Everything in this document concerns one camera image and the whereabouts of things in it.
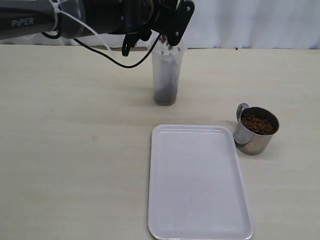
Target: white tray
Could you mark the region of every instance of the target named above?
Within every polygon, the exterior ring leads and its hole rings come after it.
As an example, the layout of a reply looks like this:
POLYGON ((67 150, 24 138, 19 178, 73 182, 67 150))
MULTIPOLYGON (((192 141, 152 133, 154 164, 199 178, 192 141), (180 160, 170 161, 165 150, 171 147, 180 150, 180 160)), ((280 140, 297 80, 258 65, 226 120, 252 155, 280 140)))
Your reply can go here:
POLYGON ((160 240, 245 240, 254 233, 232 133, 160 125, 152 132, 148 227, 160 240))

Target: white cable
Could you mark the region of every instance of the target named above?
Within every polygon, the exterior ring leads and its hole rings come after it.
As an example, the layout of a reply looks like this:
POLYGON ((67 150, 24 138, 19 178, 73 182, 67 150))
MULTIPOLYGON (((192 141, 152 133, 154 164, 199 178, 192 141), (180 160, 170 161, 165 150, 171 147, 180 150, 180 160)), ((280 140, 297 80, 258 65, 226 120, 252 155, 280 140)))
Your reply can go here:
POLYGON ((59 9, 59 4, 63 3, 63 2, 66 2, 68 0, 61 0, 61 1, 58 1, 58 2, 53 2, 52 0, 48 0, 52 6, 53 6, 53 9, 54 9, 54 17, 56 18, 56 21, 55 21, 55 27, 54 29, 56 29, 57 27, 57 24, 58 24, 58 14, 61 13, 61 14, 64 14, 66 16, 68 16, 69 18, 75 20, 76 22, 78 22, 79 24, 81 24, 82 26, 84 26, 85 28, 87 28, 90 32, 92 32, 96 37, 98 37, 100 39, 100 41, 103 43, 103 45, 108 49, 108 51, 110 52, 110 54, 113 56, 113 58, 116 59, 116 56, 114 54, 114 52, 111 50, 111 48, 109 47, 109 45, 106 43, 106 41, 103 39, 103 37, 97 33, 95 30, 93 30, 90 26, 88 26, 87 24, 85 24, 83 21, 79 20, 78 18, 72 16, 71 14, 65 12, 65 11, 61 11, 59 9))

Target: cup rim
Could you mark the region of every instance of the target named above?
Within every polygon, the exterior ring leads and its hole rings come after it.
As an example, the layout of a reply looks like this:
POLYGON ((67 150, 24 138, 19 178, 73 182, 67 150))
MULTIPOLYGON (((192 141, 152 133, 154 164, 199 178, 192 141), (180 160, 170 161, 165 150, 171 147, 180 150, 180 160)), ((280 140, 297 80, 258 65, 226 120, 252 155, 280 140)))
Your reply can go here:
POLYGON ((246 130, 248 130, 250 133, 252 133, 252 134, 254 134, 254 135, 256 135, 256 136, 260 136, 260 137, 270 137, 270 136, 273 136, 273 135, 275 135, 275 134, 278 132, 279 127, 280 127, 279 120, 278 120, 278 118, 276 117, 276 115, 274 115, 274 114, 273 114, 272 112, 270 112, 269 110, 267 110, 267 109, 265 109, 265 108, 263 108, 263 107, 259 107, 259 106, 248 106, 248 107, 246 107, 245 109, 243 109, 242 112, 240 113, 240 121, 241 121, 241 124, 245 127, 246 130), (268 135, 261 135, 261 134, 257 134, 257 133, 255 133, 255 132, 249 130, 249 129, 244 125, 244 123, 242 122, 242 116, 243 116, 243 113, 244 113, 244 111, 245 111, 246 109, 261 109, 261 110, 263 110, 263 111, 266 111, 268 114, 270 114, 270 115, 276 120, 276 124, 277 124, 277 128, 276 128, 276 130, 274 131, 274 133, 268 134, 268 135))

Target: stainless steel mug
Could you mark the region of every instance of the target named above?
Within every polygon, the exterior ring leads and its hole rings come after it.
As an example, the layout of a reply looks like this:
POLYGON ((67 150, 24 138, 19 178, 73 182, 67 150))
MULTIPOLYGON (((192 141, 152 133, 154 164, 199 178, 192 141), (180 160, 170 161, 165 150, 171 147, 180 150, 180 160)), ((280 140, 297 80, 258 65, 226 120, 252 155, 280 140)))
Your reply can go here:
POLYGON ((246 103, 241 103, 238 106, 236 118, 238 124, 234 131, 233 138, 236 147, 245 154, 261 154, 266 149, 273 135, 279 129, 279 121, 275 115, 264 108, 249 106, 246 103), (254 115, 256 118, 267 119, 273 127, 273 133, 269 135, 260 135, 250 131, 243 123, 243 117, 245 115, 254 115))

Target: mug handle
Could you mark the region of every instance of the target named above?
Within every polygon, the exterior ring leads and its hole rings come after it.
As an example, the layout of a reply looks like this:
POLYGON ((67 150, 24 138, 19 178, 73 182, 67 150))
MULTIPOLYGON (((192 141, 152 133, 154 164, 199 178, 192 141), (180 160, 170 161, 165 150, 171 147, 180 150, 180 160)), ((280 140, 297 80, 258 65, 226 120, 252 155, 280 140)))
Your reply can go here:
POLYGON ((249 107, 249 105, 246 104, 245 102, 239 104, 238 108, 236 109, 236 119, 237 119, 238 121, 239 121, 239 119, 240 119, 240 115, 241 115, 242 111, 243 111, 244 109, 248 108, 248 107, 249 107))

